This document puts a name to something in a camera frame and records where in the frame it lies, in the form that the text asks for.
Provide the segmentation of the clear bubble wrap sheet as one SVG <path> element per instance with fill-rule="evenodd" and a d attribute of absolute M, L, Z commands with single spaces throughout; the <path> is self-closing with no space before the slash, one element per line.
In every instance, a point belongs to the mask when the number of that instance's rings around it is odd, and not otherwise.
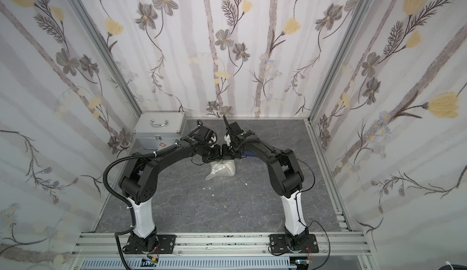
<path fill-rule="evenodd" d="M 206 180 L 209 181 L 217 176 L 234 176 L 236 173 L 235 161 L 234 160 L 216 160 L 210 163 L 211 171 L 206 176 Z"/>

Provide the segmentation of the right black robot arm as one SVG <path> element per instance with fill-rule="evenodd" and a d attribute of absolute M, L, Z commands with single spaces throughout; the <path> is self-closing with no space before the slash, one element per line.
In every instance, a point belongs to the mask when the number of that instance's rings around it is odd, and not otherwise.
<path fill-rule="evenodd" d="M 248 152 L 266 164 L 272 189 L 282 200 L 286 245 L 290 251 L 298 251 L 310 234 L 303 216 L 301 193 L 305 178 L 299 160 L 292 150 L 275 148 L 256 133 L 242 130 L 238 123 L 224 121 L 227 144 L 221 149 L 223 156 L 240 158 Z"/>

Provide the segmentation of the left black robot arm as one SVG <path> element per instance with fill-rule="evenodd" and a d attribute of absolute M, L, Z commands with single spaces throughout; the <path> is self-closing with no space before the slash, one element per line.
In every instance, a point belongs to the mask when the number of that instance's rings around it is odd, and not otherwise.
<path fill-rule="evenodd" d="M 204 163 L 217 160 L 221 148 L 216 141 L 216 132 L 201 125 L 169 147 L 146 156 L 141 153 L 132 155 L 119 181 L 122 194 L 135 216 L 123 248 L 125 254 L 148 253 L 159 245 L 152 214 L 152 198 L 157 190 L 159 174 L 180 160 L 196 155 L 201 156 Z"/>

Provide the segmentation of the blue tape dispenser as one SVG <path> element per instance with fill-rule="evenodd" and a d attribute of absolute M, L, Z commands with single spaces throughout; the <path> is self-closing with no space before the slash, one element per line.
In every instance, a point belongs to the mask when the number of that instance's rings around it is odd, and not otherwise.
<path fill-rule="evenodd" d="M 255 154 L 250 153 L 250 152 L 247 152 L 247 151 L 244 152 L 243 155 L 244 155 L 245 157 L 253 157 L 253 158 L 256 158 L 256 155 L 255 155 Z"/>

